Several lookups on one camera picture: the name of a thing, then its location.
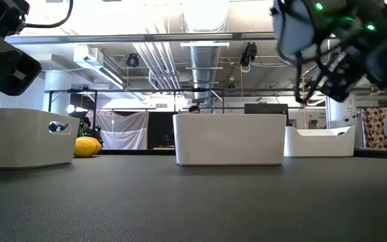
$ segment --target ventilation duct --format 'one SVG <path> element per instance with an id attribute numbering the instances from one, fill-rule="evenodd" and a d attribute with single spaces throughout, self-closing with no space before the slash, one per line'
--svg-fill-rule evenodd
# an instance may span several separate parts
<path id="1" fill-rule="evenodd" d="M 102 51 L 98 48 L 88 48 L 87 46 L 78 46 L 74 49 L 74 62 L 79 66 L 95 71 L 97 74 L 102 76 L 104 79 L 113 83 L 120 89 L 125 89 L 125 84 L 119 78 L 119 74 L 110 68 L 114 63 L 104 61 L 108 59 Z M 130 95 L 140 102 L 145 101 L 145 97 L 138 93 L 130 93 Z"/>
<path id="2" fill-rule="evenodd" d="M 213 1 L 186 1 L 183 4 L 183 16 L 186 32 L 223 32 L 228 15 L 227 0 Z M 198 46 L 189 47 L 192 77 L 195 88 L 211 88 L 210 82 L 216 77 L 220 47 L 218 46 L 200 46 L 214 43 L 211 41 L 195 42 Z M 207 99 L 208 103 L 210 92 L 198 92 L 195 94 L 197 99 Z"/>

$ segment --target white tray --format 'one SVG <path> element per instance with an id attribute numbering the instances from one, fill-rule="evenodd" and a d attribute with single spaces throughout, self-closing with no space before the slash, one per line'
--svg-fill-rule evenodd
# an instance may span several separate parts
<path id="1" fill-rule="evenodd" d="M 50 132 L 51 121 L 69 124 Z M 0 168 L 70 163 L 80 119 L 40 110 L 0 108 Z"/>
<path id="2" fill-rule="evenodd" d="M 179 165 L 283 163 L 283 114 L 178 114 L 173 121 Z"/>
<path id="3" fill-rule="evenodd" d="M 354 146 L 354 126 L 328 130 L 286 127 L 286 157 L 350 157 Z"/>

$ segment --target green led light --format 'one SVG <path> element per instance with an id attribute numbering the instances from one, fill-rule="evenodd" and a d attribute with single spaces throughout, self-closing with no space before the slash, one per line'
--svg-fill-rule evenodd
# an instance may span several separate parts
<path id="1" fill-rule="evenodd" d="M 316 3 L 316 4 L 314 4 L 314 6 L 316 7 L 317 10 L 323 10 L 322 3 Z"/>
<path id="2" fill-rule="evenodd" d="M 367 26 L 365 27 L 367 30 L 369 31 L 374 31 L 376 30 L 376 27 L 373 25 L 373 24 L 367 24 Z"/>

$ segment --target ceiling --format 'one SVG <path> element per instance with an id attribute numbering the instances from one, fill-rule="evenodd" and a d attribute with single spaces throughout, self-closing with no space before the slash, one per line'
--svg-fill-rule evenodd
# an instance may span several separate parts
<path id="1" fill-rule="evenodd" d="M 46 3 L 45 0 L 30 0 L 31 14 L 28 22 L 50 23 L 62 19 L 66 13 L 66 3 Z M 73 14 L 70 20 L 60 28 L 51 30 L 26 29 L 22 36 L 65 36 L 65 35 L 110 35 L 110 34 L 138 34 L 145 33 L 144 26 L 149 22 L 159 22 L 165 26 L 168 33 L 184 32 L 182 0 L 137 0 L 121 2 L 104 2 L 102 0 L 75 0 Z M 199 7 L 207 7 L 210 1 L 198 1 Z M 272 32 L 271 18 L 268 14 L 270 0 L 229 0 L 228 17 L 226 22 L 227 32 Z M 258 58 L 255 61 L 262 65 L 278 65 L 279 67 L 252 67 L 248 73 L 241 76 L 238 65 L 246 41 L 231 41 L 229 47 L 221 48 L 219 66 L 216 74 L 215 87 L 226 87 L 229 78 L 234 77 L 236 87 L 292 87 L 295 70 L 292 67 L 282 67 L 276 57 L 275 40 L 256 41 Z M 60 62 L 59 65 L 46 66 L 44 70 L 59 69 L 75 74 L 74 83 L 88 84 L 94 88 L 104 88 L 108 81 L 97 75 L 94 71 L 79 69 L 80 66 L 73 62 L 73 49 L 78 44 L 47 44 L 47 45 L 19 45 L 18 48 L 37 57 L 43 54 L 52 54 Z M 126 75 L 146 77 L 148 69 L 140 59 L 140 66 L 129 69 L 126 66 L 126 57 L 136 50 L 131 43 L 90 44 L 89 47 L 98 47 L 101 51 L 112 57 Z M 190 67 L 188 48 L 180 47 L 180 42 L 170 42 L 174 62 L 177 70 L 189 76 Z M 146 78 L 130 79 L 130 89 L 152 88 Z M 273 95 L 270 92 L 244 93 L 243 95 Z M 279 95 L 292 95 L 291 92 Z"/>

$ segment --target gray table surface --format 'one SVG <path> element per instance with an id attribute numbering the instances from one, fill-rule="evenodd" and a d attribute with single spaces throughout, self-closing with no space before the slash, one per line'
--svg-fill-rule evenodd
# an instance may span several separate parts
<path id="1" fill-rule="evenodd" d="M 0 241 L 387 242 L 387 160 L 103 156 L 0 171 Z"/>

